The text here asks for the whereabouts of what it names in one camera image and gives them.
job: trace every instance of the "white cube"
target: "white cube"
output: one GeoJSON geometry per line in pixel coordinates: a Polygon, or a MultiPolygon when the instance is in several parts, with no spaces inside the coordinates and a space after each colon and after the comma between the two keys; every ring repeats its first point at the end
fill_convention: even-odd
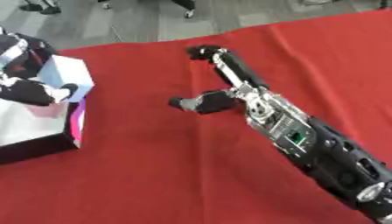
{"type": "Polygon", "coordinates": [[[59,55],[53,55],[44,64],[38,73],[38,78],[53,88],[60,88],[67,83],[76,84],[79,88],[68,99],[69,102],[80,102],[94,86],[83,60],[59,55]]]}

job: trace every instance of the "red tablecloth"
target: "red tablecloth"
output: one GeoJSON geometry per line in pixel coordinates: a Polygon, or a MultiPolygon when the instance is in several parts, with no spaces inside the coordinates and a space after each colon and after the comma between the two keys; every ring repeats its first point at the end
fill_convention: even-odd
{"type": "Polygon", "coordinates": [[[66,51],[96,82],[81,150],[0,167],[0,223],[366,224],[232,110],[169,108],[223,82],[183,49],[237,51],[309,114],[392,164],[392,14],[373,11],[164,43],[66,51]]]}

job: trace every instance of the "floor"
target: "floor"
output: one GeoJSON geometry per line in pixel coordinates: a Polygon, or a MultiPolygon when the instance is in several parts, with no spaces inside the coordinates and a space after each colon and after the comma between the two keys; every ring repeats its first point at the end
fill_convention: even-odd
{"type": "Polygon", "coordinates": [[[377,0],[342,0],[313,6],[303,6],[300,0],[196,1],[196,16],[185,19],[184,10],[170,0],[112,0],[112,10],[104,10],[95,0],[59,0],[63,13],[56,16],[23,12],[18,10],[18,1],[2,0],[0,25],[67,49],[186,39],[250,25],[368,11],[379,4],[377,0]]]}

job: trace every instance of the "robotic hand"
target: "robotic hand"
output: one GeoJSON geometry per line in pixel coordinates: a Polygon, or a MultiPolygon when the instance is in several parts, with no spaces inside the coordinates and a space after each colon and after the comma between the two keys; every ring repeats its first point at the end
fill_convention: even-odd
{"type": "Polygon", "coordinates": [[[305,175],[337,200],[375,223],[392,223],[392,172],[357,143],[270,91],[235,53],[217,45],[187,49],[192,60],[208,60],[230,89],[170,105],[200,114],[246,105],[248,125],[265,135],[305,175]]]}

